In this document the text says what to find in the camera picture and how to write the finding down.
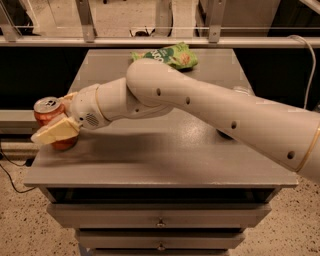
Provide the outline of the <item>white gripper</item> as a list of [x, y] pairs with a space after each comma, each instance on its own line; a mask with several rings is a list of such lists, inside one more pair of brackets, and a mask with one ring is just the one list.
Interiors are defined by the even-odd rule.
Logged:
[[31, 141], [39, 145], [47, 145], [78, 136], [81, 125], [90, 130], [108, 126], [110, 121], [103, 116], [98, 105], [98, 88], [99, 84], [94, 84], [77, 93], [73, 92], [60, 97], [59, 100], [64, 105], [65, 111], [72, 117], [66, 114], [58, 115], [33, 134]]

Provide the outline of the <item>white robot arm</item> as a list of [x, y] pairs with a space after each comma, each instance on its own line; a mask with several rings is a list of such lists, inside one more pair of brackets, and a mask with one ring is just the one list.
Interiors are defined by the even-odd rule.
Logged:
[[246, 144], [286, 169], [320, 181], [318, 113], [193, 79], [167, 64], [142, 58], [126, 76], [94, 84], [59, 99], [66, 112], [42, 126], [31, 140], [66, 140], [81, 128], [98, 129], [128, 118], [183, 110]]

